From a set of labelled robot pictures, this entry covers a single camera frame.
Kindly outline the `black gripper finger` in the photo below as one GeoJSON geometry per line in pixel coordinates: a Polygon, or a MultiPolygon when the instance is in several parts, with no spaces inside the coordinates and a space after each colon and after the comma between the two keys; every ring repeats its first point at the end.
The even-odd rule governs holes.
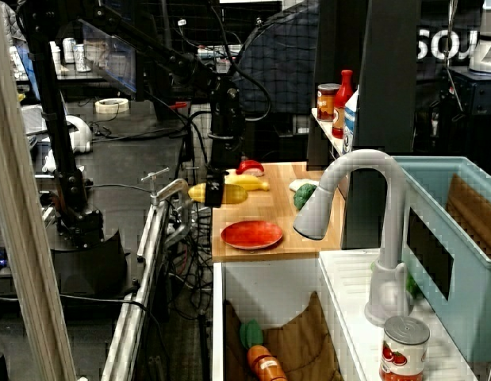
{"type": "Polygon", "coordinates": [[[205,187],[205,206],[220,208],[224,197],[223,186],[206,186],[205,187]]]}

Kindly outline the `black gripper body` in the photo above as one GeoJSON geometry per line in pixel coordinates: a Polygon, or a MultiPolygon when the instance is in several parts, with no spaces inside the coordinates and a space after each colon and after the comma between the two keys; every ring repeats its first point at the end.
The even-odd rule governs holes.
{"type": "Polygon", "coordinates": [[[237,168],[241,160],[239,140],[213,139],[206,172],[206,191],[219,191],[228,169],[237,168]]]}

